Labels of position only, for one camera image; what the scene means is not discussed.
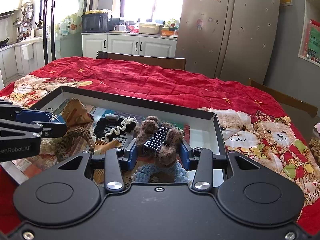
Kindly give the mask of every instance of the refrigerator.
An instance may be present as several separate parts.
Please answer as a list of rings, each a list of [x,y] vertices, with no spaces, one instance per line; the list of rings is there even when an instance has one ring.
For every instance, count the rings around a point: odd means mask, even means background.
[[[183,0],[176,57],[210,78],[263,83],[280,0]]]
[[[82,56],[81,20],[87,0],[41,0],[44,62]]]

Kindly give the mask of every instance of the mug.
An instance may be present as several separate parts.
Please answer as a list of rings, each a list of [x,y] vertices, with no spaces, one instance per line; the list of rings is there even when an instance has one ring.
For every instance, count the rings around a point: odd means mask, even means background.
[[[117,32],[125,32],[126,30],[127,28],[123,24],[116,25],[114,28],[114,31],[117,31]]]

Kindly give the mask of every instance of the metal bolt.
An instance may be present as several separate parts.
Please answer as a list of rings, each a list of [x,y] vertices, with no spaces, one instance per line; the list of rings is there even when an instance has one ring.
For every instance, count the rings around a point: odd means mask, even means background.
[[[285,235],[285,240],[294,240],[296,238],[295,232],[289,232]]]
[[[118,181],[111,181],[107,184],[107,187],[109,189],[120,189],[122,188],[122,183],[121,182],[118,182]]]
[[[32,240],[35,238],[35,236],[33,235],[33,233],[31,232],[24,232],[22,234],[23,238],[26,239],[26,240]]]
[[[155,191],[156,192],[164,192],[164,188],[163,187],[156,187]]]
[[[210,187],[210,184],[208,182],[205,181],[200,181],[195,183],[195,188],[200,189],[200,190],[206,190]]]

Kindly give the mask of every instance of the chair backrest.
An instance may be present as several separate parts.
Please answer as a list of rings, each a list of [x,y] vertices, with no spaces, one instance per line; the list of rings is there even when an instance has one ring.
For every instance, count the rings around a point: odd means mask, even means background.
[[[100,59],[100,58],[134,61],[134,62],[139,62],[139,63],[143,63],[150,66],[160,66],[162,68],[170,68],[170,69],[184,70],[186,67],[185,58],[147,57],[147,56],[127,55],[127,54],[98,51],[97,59]]]
[[[296,98],[290,97],[267,86],[261,85],[249,79],[249,86],[260,89],[273,96],[282,106],[287,115],[291,118],[294,125],[298,128],[304,139],[309,143],[313,136],[313,126],[319,119],[316,115],[318,108]]]

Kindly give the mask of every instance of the blue scrunchie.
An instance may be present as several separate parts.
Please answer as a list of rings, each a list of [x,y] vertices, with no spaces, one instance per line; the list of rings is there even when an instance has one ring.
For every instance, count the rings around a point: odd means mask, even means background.
[[[186,177],[187,171],[182,168],[179,162],[176,162],[170,168],[159,168],[154,164],[145,164],[138,168],[135,182],[148,182],[153,174],[161,171],[167,174],[173,174],[174,182],[176,183],[188,183],[188,178]]]

